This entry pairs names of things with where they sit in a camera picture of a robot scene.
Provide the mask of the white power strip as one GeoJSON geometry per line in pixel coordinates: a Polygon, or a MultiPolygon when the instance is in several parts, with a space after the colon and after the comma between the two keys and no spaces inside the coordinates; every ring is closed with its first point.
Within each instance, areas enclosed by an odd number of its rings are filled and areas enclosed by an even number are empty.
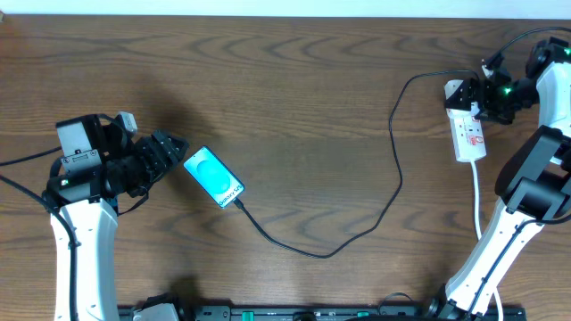
{"type": "Polygon", "coordinates": [[[481,122],[469,111],[447,109],[456,161],[469,163],[486,156],[481,122]]]}

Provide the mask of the blue Galaxy smartphone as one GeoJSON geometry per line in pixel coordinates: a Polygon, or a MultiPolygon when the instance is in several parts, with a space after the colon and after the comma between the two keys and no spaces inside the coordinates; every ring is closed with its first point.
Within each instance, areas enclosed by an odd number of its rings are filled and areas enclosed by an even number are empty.
{"type": "Polygon", "coordinates": [[[207,146],[188,158],[183,167],[221,208],[245,191],[245,185],[207,146]]]}

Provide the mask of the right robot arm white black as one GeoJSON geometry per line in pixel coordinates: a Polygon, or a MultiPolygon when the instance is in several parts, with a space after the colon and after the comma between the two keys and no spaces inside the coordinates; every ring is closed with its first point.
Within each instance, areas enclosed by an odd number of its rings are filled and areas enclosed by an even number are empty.
{"type": "Polygon", "coordinates": [[[484,79],[451,80],[444,107],[457,142],[482,148],[481,121],[502,125],[538,105],[538,128],[498,175],[492,219],[459,272],[443,285],[424,317],[481,320],[518,254],[546,225],[570,219],[570,44],[538,42],[514,80],[496,52],[484,60],[484,79]]]}

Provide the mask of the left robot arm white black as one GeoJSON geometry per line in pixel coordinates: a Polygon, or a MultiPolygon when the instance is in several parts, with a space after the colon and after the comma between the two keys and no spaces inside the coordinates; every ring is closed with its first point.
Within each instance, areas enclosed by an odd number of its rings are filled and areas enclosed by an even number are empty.
{"type": "Polygon", "coordinates": [[[184,158],[188,142],[163,130],[132,141],[117,130],[59,129],[64,173],[51,177],[57,320],[117,320],[114,243],[119,195],[145,202],[150,189],[184,158]]]}

